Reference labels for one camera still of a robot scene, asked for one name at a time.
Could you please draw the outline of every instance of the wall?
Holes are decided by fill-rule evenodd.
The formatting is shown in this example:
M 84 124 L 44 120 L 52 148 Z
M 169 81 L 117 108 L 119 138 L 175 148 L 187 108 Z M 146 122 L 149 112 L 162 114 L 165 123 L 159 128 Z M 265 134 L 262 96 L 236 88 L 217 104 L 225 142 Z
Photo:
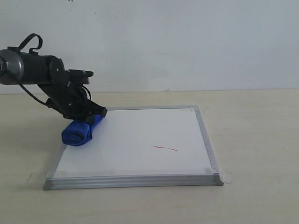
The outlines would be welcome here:
M 2 0 L 0 47 L 38 33 L 40 54 L 94 71 L 93 92 L 292 88 L 298 11 L 296 0 Z

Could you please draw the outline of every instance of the wooden table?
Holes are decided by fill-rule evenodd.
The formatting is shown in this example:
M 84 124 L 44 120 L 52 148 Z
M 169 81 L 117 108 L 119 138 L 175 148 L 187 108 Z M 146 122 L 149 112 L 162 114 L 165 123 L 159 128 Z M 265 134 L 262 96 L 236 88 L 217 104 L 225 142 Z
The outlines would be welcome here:
M 27 95 L 0 95 L 0 223 L 296 224 L 298 98 L 299 90 L 93 94 L 107 107 L 199 105 L 232 184 L 42 191 L 70 121 Z

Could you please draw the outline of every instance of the red mark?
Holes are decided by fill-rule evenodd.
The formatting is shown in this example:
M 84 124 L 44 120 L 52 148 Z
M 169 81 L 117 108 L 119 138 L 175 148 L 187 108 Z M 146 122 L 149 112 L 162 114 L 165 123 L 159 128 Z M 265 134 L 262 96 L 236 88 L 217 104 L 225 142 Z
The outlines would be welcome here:
M 154 148 L 167 148 L 167 147 L 154 146 Z

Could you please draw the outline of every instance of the black strap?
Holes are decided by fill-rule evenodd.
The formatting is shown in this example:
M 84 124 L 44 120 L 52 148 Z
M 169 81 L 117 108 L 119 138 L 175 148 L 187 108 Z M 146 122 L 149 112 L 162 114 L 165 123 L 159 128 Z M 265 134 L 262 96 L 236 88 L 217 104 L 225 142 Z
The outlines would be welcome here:
M 34 34 L 34 33 L 30 34 L 28 37 L 26 37 L 26 39 L 23 40 L 23 42 L 19 45 L 19 47 L 8 47 L 7 49 L 20 52 L 36 36 L 38 37 L 38 46 L 36 48 L 30 48 L 29 53 L 37 54 L 37 52 L 35 52 L 33 50 L 39 50 L 42 47 L 43 39 L 41 38 L 40 35 Z

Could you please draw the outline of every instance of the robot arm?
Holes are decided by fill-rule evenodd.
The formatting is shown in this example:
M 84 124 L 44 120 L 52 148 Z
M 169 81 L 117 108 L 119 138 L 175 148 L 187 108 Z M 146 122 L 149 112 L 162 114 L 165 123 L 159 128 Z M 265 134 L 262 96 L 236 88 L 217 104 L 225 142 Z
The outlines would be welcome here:
M 21 50 L 38 37 L 37 48 L 29 53 Z M 26 93 L 39 103 L 53 108 L 66 119 L 81 120 L 92 124 L 94 115 L 106 116 L 107 109 L 93 101 L 89 90 L 83 86 L 89 84 L 93 76 L 91 71 L 65 70 L 61 59 L 55 56 L 40 56 L 34 49 L 43 45 L 37 34 L 29 35 L 19 47 L 0 50 L 0 83 L 19 85 Z M 25 84 L 36 84 L 49 98 L 44 103 L 33 96 Z

